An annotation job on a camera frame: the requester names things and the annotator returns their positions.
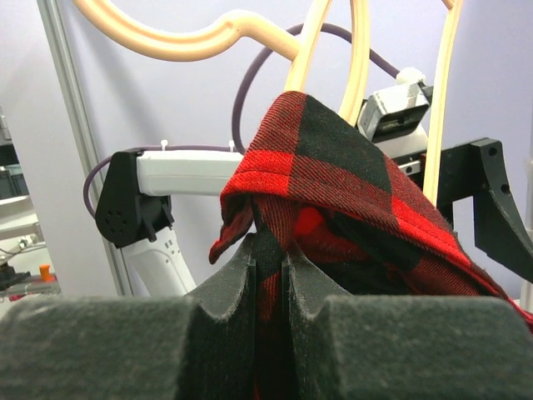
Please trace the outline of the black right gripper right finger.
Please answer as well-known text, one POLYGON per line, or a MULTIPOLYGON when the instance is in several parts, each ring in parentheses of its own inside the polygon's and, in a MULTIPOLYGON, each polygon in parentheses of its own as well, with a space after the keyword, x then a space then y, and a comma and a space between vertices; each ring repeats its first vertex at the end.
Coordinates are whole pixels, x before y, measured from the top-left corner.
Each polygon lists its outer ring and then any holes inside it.
POLYGON ((508 302, 355 296, 297 247, 282 276, 302 399, 532 396, 532 336, 508 302))

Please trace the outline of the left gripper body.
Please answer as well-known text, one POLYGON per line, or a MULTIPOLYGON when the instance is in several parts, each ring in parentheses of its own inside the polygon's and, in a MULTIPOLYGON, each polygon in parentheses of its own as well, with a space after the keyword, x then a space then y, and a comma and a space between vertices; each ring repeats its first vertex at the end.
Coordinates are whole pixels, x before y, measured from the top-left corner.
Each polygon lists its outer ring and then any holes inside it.
POLYGON ((454 202, 473 197, 482 188, 481 161, 473 142, 441 152, 436 208, 443 217, 453 216, 454 202))

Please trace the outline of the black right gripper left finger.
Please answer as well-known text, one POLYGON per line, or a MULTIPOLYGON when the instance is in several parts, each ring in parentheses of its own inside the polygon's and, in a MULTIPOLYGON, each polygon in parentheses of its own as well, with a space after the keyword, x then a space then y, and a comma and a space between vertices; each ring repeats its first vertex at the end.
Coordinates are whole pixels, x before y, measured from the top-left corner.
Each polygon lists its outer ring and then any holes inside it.
POLYGON ((49 297, 1 321, 4 399, 249 399, 255 263, 246 237, 182 297, 49 297))

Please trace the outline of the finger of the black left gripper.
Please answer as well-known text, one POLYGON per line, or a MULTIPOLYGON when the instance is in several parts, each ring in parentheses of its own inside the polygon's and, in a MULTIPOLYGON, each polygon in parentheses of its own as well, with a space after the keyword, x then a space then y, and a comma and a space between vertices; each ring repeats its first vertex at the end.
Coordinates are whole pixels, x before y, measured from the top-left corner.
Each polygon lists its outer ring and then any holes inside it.
POLYGON ((471 144, 480 163, 481 190, 473 197, 475 245, 489 258, 532 281, 532 241, 518 212, 506 174, 501 142, 471 144))

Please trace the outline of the red black plaid shirt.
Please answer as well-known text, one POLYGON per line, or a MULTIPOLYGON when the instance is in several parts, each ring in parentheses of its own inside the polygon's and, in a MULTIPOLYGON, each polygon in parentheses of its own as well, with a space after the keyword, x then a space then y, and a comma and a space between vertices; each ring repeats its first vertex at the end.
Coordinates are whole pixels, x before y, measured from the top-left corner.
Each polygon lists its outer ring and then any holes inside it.
POLYGON ((282 264, 292 248, 355 296, 503 300, 532 336, 532 316, 470 260, 417 185, 304 93, 285 92, 268 109, 222 190, 221 211, 211 262, 256 229, 256 399, 302 399, 282 283, 282 264))

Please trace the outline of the cream plastic hanger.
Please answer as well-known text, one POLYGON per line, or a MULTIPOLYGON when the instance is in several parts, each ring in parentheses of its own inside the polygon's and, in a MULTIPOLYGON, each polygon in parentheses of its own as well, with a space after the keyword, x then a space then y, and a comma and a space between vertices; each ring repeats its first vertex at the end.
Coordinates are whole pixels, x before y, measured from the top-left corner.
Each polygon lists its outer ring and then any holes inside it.
MULTIPOLYGON (((451 56, 463 3, 446 1, 446 22, 436 64, 431 105, 429 143, 426 151, 423 193, 437 202, 441 145, 446 109, 446 89, 451 56)), ((328 1, 311 4, 301 35, 294 37, 254 12, 233 10, 211 25, 195 32, 174 33, 139 23, 109 1, 77 1, 78 10, 102 33, 116 43, 141 55, 170 62, 195 62, 225 52, 241 38, 251 38, 291 61, 284 89, 302 91, 316 40, 331 6, 328 1)), ((351 2, 351 64, 339 114, 349 123, 356 121, 366 89, 370 58, 370 16, 366 1, 351 2)))

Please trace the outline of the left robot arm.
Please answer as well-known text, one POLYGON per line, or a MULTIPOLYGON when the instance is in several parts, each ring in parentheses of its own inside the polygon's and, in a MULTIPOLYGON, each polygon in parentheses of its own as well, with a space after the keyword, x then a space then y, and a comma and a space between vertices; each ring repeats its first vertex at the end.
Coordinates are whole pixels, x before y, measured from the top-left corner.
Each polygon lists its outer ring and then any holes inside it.
MULTIPOLYGON (((153 296, 182 296, 196 284, 172 229, 174 194, 216 196, 242 155, 163 143, 116 152, 93 213, 98 231, 123 255, 153 296)), ((511 194, 501 142, 482 138, 444 150, 437 206, 472 198, 475 245, 523 279, 520 304, 532 300, 532 240, 511 194)))

